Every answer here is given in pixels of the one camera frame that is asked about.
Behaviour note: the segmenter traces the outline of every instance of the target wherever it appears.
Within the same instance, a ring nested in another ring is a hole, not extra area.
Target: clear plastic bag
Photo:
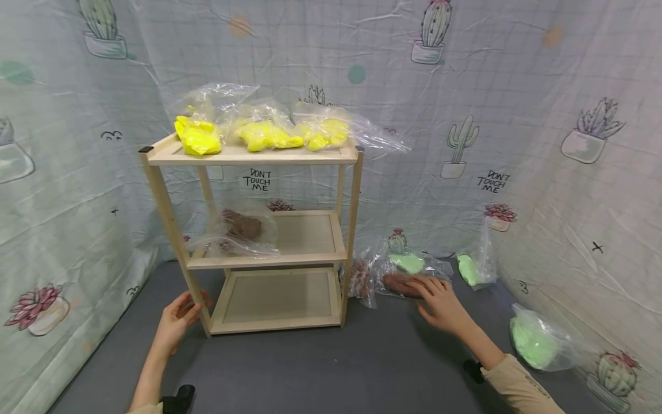
[[[403,137],[387,133],[365,117],[340,107],[298,102],[293,118],[311,151],[343,146],[350,136],[359,145],[382,152],[409,152],[412,148]]]
[[[184,151],[191,155],[216,154],[233,121],[231,109],[257,87],[235,83],[209,83],[178,99],[167,110]]]
[[[355,246],[362,246],[354,249],[352,255],[353,264],[350,275],[350,294],[349,297],[359,299],[359,302],[370,309],[377,308],[375,300],[375,273],[373,265],[375,259],[375,247],[370,246],[371,238],[357,238],[354,240]],[[344,286],[345,268],[340,270],[340,288]]]
[[[376,255],[371,267],[375,291],[381,295],[418,299],[419,292],[407,285],[413,276],[432,276],[449,281],[453,276],[453,268],[449,263],[427,253],[414,253],[408,248],[398,252],[390,250],[383,248],[382,254]]]
[[[540,371],[562,371],[578,366],[588,355],[590,347],[583,340],[571,336],[565,329],[518,303],[512,310],[510,338],[517,353]]]
[[[478,290],[497,282],[497,255],[492,244],[489,217],[483,219],[480,239],[457,253],[459,273],[472,289]]]
[[[207,233],[187,243],[188,250],[204,248],[206,257],[247,256],[273,258],[278,227],[273,212],[264,204],[246,198],[231,198],[212,217]]]
[[[251,152],[303,145],[289,112],[274,98],[240,105],[230,126],[230,140],[243,143]]]

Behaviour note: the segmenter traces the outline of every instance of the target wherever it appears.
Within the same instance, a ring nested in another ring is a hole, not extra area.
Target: hand
[[[202,294],[205,300],[209,298],[205,291],[202,291]],[[174,354],[186,329],[200,320],[201,310],[202,305],[193,303],[190,291],[179,295],[164,309],[159,327],[156,329],[152,351],[165,358]]]
[[[413,276],[407,285],[416,289],[425,300],[427,310],[423,304],[417,302],[418,311],[433,327],[461,336],[462,332],[470,329],[475,323],[457,300],[450,282],[437,278],[424,278]]]

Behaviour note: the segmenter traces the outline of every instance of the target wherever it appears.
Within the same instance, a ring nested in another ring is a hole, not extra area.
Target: gray floor
[[[198,272],[216,298],[220,271]],[[474,292],[454,279],[461,302],[495,342],[508,337],[512,296],[501,285]],[[160,266],[49,413],[124,413],[160,314],[186,290],[176,262]],[[412,303],[378,297],[379,309],[350,301],[344,329],[205,338],[191,329],[170,360],[162,390],[193,384],[192,413],[510,413],[488,384],[462,369],[470,353],[425,325]],[[533,373],[568,414],[600,413],[571,372]]]

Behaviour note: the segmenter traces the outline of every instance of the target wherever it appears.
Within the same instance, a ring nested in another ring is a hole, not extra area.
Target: shelf tier
[[[151,166],[225,166],[256,164],[356,164],[358,150],[353,144],[325,151],[311,152],[306,148],[248,152],[245,147],[224,145],[221,152],[206,156],[191,156],[184,152],[177,134],[171,134],[152,145],[148,155]]]
[[[338,263],[347,259],[340,221],[333,210],[275,211],[278,227],[274,258],[244,256],[205,257],[207,250],[196,250],[186,267],[196,269],[257,268],[264,266]]]
[[[212,335],[340,326],[340,285],[333,268],[225,272]]]

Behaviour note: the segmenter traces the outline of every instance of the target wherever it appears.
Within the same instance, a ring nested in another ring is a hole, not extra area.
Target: brown clay
[[[369,293],[367,281],[368,281],[367,263],[356,260],[352,266],[352,280],[350,280],[350,283],[355,283],[356,294],[359,299],[363,299]]]
[[[228,236],[242,240],[255,240],[262,234],[262,223],[254,217],[248,217],[233,210],[223,210]]]
[[[403,296],[413,297],[417,299],[421,298],[420,293],[418,292],[418,290],[414,289],[413,287],[408,286],[407,282],[418,283],[423,287],[425,287],[424,284],[414,279],[413,275],[407,273],[400,273],[400,272],[386,273],[384,276],[382,276],[381,280],[384,283],[384,286],[386,286],[393,293],[399,293]]]

